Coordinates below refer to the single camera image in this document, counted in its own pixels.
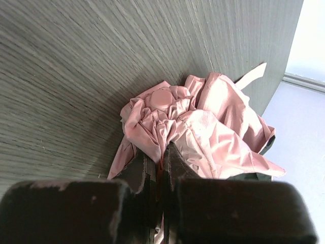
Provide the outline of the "pink folding umbrella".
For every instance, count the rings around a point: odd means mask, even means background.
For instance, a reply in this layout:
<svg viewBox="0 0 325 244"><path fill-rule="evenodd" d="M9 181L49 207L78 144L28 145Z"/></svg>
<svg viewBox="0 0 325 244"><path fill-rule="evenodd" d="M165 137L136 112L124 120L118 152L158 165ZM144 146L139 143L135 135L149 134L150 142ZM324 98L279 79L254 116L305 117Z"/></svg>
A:
<svg viewBox="0 0 325 244"><path fill-rule="evenodd" d="M285 170L264 153L275 129L249 106L243 88L263 77L266 63L237 82L220 73L189 75L182 86L163 81L122 108L124 137L112 162L112 179L143 151L158 167L172 143L202 178L227 179L244 173L280 177Z"/></svg>

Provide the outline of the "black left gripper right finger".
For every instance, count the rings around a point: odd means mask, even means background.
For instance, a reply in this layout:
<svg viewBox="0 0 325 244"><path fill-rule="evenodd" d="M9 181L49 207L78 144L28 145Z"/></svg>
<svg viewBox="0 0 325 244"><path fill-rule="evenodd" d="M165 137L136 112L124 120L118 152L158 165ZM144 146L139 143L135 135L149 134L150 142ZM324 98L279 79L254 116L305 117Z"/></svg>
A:
<svg viewBox="0 0 325 244"><path fill-rule="evenodd" d="M165 243L316 243L297 189L199 177L174 144L164 155Z"/></svg>

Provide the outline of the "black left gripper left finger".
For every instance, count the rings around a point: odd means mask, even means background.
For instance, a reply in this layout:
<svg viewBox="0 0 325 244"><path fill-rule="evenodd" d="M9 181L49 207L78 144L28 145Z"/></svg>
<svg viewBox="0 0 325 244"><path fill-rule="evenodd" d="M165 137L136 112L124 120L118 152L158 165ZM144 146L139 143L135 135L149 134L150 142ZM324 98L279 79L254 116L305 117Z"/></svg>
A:
<svg viewBox="0 0 325 244"><path fill-rule="evenodd" d="M112 180L34 180L1 199L1 243L153 243L155 163L138 151Z"/></svg>

